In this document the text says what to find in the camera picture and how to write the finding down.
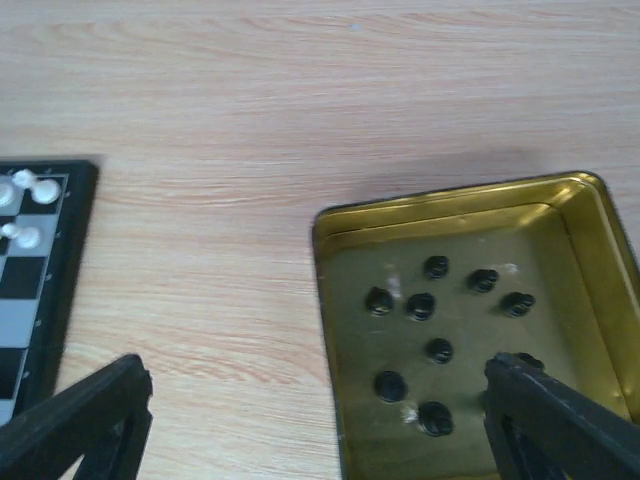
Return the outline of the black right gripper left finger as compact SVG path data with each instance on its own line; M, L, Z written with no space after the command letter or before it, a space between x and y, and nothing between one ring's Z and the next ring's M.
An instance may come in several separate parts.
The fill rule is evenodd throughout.
M3 479L135 479L153 416L152 379L126 354L1 427Z

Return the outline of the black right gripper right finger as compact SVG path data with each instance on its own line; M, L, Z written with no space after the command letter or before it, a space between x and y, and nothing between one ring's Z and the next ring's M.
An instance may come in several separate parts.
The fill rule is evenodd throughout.
M503 479L637 479L639 427L520 358L486 362L485 430Z

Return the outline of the gold metal tin tray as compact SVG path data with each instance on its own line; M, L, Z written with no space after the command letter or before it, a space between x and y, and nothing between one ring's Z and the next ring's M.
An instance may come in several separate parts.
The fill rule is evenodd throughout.
M486 362L527 352L545 372L630 421L639 418L639 257L605 182L584 171L474 185L318 214L312 245L345 479L494 479L484 429ZM423 273L449 258L445 278ZM467 286L477 269L500 274L495 288ZM365 298L387 289L393 310L371 315ZM532 294L511 318L501 299ZM436 299L423 322L407 300ZM454 348L447 364L425 353L433 338ZM382 371L400 373L406 398L374 391ZM451 412L448 436L428 435L419 405Z

